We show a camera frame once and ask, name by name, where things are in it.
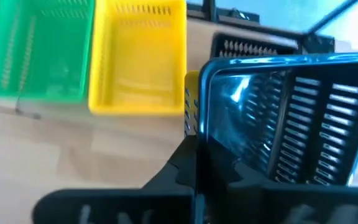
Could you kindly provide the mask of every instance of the green plastic basket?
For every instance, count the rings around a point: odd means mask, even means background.
[[[0,0],[0,97],[79,102],[94,0]]]

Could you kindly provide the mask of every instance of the yellow plastic basket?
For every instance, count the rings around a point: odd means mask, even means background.
[[[183,114],[185,73],[185,1],[97,1],[92,113]]]

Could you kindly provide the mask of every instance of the wooden floor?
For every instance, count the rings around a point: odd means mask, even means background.
[[[218,29],[240,32],[189,22],[189,70],[207,61]],[[183,139],[182,117],[100,118],[85,104],[22,103],[26,113],[41,115],[37,120],[17,116],[14,107],[0,101],[0,223],[30,223],[34,203],[55,189],[141,187]]]

